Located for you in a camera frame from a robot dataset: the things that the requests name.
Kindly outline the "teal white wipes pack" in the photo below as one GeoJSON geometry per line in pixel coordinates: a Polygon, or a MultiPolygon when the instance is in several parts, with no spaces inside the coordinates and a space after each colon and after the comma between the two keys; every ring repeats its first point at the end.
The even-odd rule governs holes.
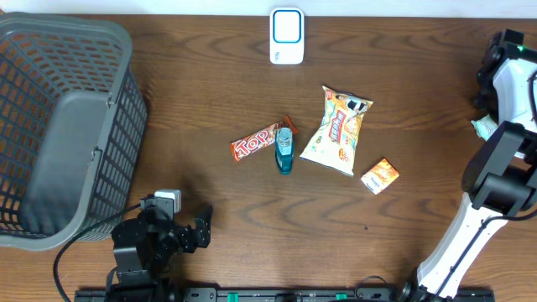
{"type": "Polygon", "coordinates": [[[471,124],[474,127],[477,136],[485,141],[489,140],[498,128],[498,124],[490,115],[478,120],[473,120],[471,121],[471,124]]]}

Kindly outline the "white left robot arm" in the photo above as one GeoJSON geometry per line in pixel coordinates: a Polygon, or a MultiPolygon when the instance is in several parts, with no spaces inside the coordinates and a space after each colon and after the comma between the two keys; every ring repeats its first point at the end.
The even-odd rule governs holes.
{"type": "Polygon", "coordinates": [[[180,226],[173,212],[150,206],[118,224],[112,230],[117,283],[107,284],[105,300],[182,301],[183,291],[164,275],[174,255],[209,246],[212,213],[213,207],[208,206],[194,226],[180,226]]]}

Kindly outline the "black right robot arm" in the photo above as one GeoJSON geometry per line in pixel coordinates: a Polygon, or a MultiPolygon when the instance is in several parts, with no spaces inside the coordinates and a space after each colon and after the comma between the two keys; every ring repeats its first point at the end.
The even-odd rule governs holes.
{"type": "Polygon", "coordinates": [[[474,105],[498,126],[463,173],[456,217],[399,301],[493,301],[490,289],[461,289],[462,278],[497,231],[536,216],[536,52],[524,34],[491,38],[477,82],[474,105]]]}

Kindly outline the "blue liquid bottle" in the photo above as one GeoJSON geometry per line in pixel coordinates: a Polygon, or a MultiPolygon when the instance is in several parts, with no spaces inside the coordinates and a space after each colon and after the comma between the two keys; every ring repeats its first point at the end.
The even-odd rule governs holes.
{"type": "Polygon", "coordinates": [[[281,128],[275,138],[275,160],[279,172],[290,174],[295,151],[293,133],[290,128],[281,128]]]}

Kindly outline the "orange Top chocolate bar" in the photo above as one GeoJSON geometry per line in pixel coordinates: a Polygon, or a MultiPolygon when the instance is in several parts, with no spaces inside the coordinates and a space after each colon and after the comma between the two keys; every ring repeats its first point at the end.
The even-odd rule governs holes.
{"type": "Polygon", "coordinates": [[[276,133],[281,128],[289,128],[293,134],[299,130],[292,123],[290,116],[285,116],[281,121],[272,123],[265,128],[258,130],[244,138],[230,142],[230,151],[235,161],[256,153],[260,149],[266,148],[275,143],[276,133]]]}

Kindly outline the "small orange snack packet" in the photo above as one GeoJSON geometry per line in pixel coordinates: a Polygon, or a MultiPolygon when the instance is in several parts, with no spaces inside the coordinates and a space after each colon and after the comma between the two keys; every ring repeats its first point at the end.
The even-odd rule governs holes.
{"type": "Polygon", "coordinates": [[[361,181],[373,194],[378,195],[398,177],[398,170],[386,159],[381,159],[361,177],[361,181]]]}

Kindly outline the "yellow snack bag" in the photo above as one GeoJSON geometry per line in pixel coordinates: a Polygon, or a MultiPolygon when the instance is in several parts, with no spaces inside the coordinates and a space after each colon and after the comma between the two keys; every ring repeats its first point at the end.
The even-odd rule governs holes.
{"type": "Polygon", "coordinates": [[[321,125],[312,135],[301,159],[353,176],[356,146],[365,114],[373,101],[322,87],[325,111],[321,125]]]}

